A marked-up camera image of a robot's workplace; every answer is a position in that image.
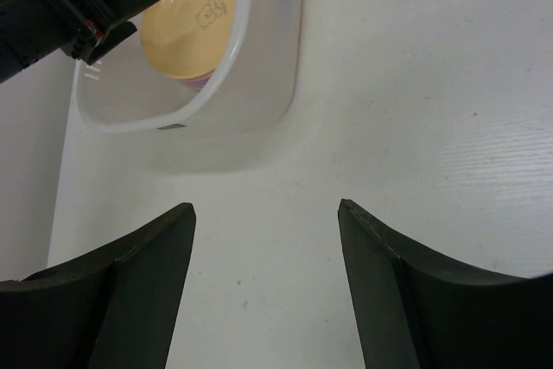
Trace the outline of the yellow plate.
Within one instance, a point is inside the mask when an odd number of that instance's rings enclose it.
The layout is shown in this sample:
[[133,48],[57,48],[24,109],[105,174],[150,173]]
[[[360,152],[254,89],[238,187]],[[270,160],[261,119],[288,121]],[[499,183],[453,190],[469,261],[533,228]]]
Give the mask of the yellow plate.
[[236,0],[160,0],[143,14],[141,43],[149,63],[177,80],[212,73],[226,50]]

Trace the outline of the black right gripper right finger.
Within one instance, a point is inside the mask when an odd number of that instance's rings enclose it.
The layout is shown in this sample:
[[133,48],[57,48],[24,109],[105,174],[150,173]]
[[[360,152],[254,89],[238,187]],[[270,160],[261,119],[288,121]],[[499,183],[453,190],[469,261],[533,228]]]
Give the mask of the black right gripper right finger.
[[551,275],[463,263],[352,200],[340,203],[338,221],[366,367],[551,367]]

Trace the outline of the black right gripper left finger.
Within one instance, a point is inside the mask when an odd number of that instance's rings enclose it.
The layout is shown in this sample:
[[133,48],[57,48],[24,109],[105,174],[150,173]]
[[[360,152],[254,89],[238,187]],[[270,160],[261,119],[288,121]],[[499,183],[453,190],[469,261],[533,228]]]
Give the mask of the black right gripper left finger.
[[1,283],[3,368],[163,368],[196,215],[181,203],[65,263]]

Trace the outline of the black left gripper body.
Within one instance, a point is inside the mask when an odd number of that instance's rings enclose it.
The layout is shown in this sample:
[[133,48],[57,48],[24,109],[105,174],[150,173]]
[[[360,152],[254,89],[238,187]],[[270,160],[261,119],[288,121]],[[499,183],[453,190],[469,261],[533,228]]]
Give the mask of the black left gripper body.
[[60,49],[93,64],[104,56],[96,0],[1,0],[1,81]]

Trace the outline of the purple plate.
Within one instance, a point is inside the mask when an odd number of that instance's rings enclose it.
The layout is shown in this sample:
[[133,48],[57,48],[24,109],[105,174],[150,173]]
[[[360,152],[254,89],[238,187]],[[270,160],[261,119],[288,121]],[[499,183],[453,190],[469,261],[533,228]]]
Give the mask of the purple plate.
[[178,81],[185,87],[195,91],[200,91],[206,83],[211,79],[215,70],[208,71],[202,75],[192,78],[179,78]]

